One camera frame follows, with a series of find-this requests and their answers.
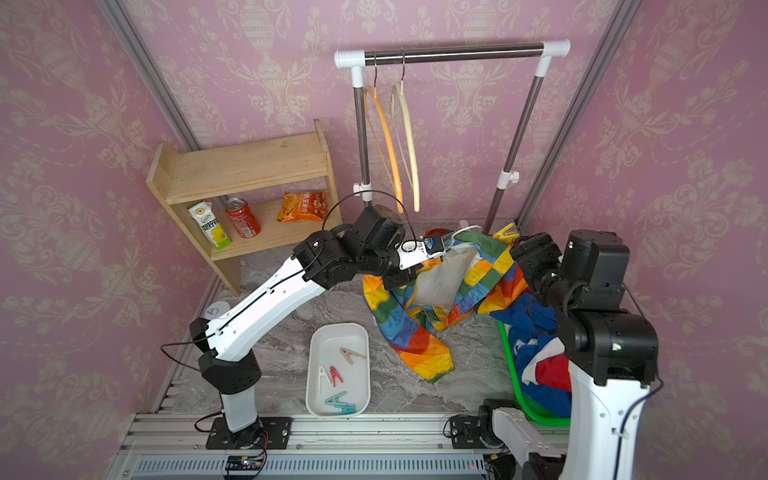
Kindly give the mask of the rainbow striped jacket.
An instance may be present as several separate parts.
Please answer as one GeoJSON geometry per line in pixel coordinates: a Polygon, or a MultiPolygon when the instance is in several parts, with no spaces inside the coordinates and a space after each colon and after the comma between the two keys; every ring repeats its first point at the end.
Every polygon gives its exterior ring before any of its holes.
{"type": "Polygon", "coordinates": [[[527,289],[510,254],[514,243],[474,230],[448,236],[447,243],[446,255],[419,266],[406,286],[385,290],[381,277],[363,277],[363,295],[383,337],[430,383],[454,369],[440,332],[472,314],[502,311],[527,289]]]}

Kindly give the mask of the pink clothespin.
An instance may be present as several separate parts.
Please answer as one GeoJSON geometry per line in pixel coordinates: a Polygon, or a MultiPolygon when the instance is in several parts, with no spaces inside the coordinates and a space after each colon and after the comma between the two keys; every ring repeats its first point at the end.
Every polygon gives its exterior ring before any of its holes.
{"type": "Polygon", "coordinates": [[[361,353],[350,350],[345,347],[340,347],[339,352],[343,359],[350,365],[354,365],[356,360],[366,360],[367,357],[361,353]]]}

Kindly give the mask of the red clothespin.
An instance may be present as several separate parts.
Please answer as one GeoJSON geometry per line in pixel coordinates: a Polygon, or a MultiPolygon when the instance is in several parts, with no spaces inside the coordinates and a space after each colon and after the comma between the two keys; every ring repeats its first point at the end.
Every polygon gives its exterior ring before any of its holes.
{"type": "Polygon", "coordinates": [[[331,384],[336,387],[339,384],[343,384],[344,380],[339,372],[339,370],[335,366],[330,367],[330,378],[331,378],[331,384]]]}

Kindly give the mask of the blue red white jacket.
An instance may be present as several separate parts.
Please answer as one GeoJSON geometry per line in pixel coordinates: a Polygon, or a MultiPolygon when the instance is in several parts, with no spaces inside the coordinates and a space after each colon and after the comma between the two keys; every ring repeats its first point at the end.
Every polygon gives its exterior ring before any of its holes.
{"type": "Polygon", "coordinates": [[[517,378],[525,395],[560,418],[571,417],[572,387],[564,345],[550,307],[528,292],[492,317],[508,326],[517,378]]]}

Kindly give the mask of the white clothespin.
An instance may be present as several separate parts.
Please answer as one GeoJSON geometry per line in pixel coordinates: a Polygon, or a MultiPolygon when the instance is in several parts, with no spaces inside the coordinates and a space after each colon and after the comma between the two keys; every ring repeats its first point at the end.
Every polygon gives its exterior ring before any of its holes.
{"type": "Polygon", "coordinates": [[[320,364],[317,369],[317,388],[316,388],[316,394],[318,396],[321,395],[323,392],[323,388],[325,385],[332,385],[332,380],[330,379],[330,376],[328,375],[328,371],[325,368],[324,365],[320,364]]]}

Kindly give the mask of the wooden clothes hanger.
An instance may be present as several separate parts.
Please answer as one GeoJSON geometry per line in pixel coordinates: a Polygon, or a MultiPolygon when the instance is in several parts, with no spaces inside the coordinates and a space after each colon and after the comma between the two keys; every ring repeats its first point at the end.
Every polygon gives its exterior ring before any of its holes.
{"type": "Polygon", "coordinates": [[[397,210],[399,213],[404,213],[405,208],[403,206],[403,189],[402,180],[400,176],[399,165],[397,157],[394,151],[394,144],[392,139],[389,122],[378,94],[377,81],[378,81],[378,56],[373,53],[373,66],[374,66],[374,81],[372,86],[365,86],[364,93],[372,100],[375,112],[378,116],[379,124],[381,127],[381,133],[383,135],[384,146],[381,146],[381,142],[377,136],[374,136],[374,141],[384,166],[387,178],[392,188],[395,200],[397,202],[397,210]]]}

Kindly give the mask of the teal green clothespin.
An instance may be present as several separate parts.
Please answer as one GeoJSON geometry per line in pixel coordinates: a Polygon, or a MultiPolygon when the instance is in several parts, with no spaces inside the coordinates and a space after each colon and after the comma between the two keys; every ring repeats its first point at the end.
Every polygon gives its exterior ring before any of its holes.
{"type": "Polygon", "coordinates": [[[325,400],[325,404],[339,409],[353,408],[354,405],[346,402],[344,397],[347,395],[347,391],[339,392],[335,395],[328,397],[325,400]]]}

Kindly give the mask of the blue clothespin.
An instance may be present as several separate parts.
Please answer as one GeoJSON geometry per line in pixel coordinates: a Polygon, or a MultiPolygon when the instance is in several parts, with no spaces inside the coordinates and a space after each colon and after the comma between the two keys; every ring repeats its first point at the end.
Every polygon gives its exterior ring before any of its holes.
{"type": "Polygon", "coordinates": [[[354,404],[335,403],[332,407],[337,411],[338,415],[352,415],[357,412],[357,408],[354,404]]]}

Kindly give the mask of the cream white clothes hanger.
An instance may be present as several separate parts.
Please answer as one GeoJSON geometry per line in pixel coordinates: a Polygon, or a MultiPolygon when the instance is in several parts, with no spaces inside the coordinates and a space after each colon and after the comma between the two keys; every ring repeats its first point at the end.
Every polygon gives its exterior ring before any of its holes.
{"type": "Polygon", "coordinates": [[[421,211],[421,185],[419,177],[418,159],[415,149],[415,138],[411,120],[410,109],[405,95],[405,55],[402,55],[401,78],[396,82],[390,91],[390,116],[395,119],[397,115],[401,117],[402,130],[405,135],[407,146],[407,160],[403,160],[409,185],[413,195],[413,210],[421,211]]]}

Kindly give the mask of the white wire clothes hanger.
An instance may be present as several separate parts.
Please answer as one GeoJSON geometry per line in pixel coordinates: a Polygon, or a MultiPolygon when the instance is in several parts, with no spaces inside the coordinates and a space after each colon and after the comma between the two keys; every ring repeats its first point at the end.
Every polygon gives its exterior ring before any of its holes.
{"type": "Polygon", "coordinates": [[[481,228],[482,228],[482,226],[481,226],[481,225],[477,225],[477,224],[474,224],[474,225],[468,225],[468,226],[465,226],[465,227],[461,227],[461,228],[459,228],[458,230],[451,232],[451,233],[449,234],[449,238],[450,238],[451,240],[453,240],[453,239],[455,239],[455,237],[456,237],[458,234],[460,234],[460,233],[463,233],[463,232],[465,232],[465,231],[470,231],[470,230],[473,230],[473,229],[481,229],[481,228]]]}

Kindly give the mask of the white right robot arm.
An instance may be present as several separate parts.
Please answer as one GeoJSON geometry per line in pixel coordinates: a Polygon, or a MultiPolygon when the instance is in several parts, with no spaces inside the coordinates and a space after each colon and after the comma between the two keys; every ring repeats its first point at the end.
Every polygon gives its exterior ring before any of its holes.
{"type": "Polygon", "coordinates": [[[629,479],[645,402],[658,393],[658,336],[621,305],[629,248],[614,232],[574,230],[565,248],[547,233],[511,256],[537,301],[554,310],[572,385],[568,446],[560,452],[522,411],[496,408],[492,437],[525,479],[629,479]]]}

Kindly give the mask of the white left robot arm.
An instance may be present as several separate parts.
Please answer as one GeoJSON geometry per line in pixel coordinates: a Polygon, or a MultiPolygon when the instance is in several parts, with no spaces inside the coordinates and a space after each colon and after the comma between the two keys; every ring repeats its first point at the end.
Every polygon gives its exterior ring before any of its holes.
{"type": "Polygon", "coordinates": [[[255,344],[298,307],[359,274],[379,276],[390,287],[412,280],[428,260],[433,240],[406,240],[405,226],[381,205],[357,220],[309,235],[267,282],[214,318],[190,324],[202,377],[219,393],[227,428],[239,433],[259,422],[255,385],[261,369],[255,344]]]}

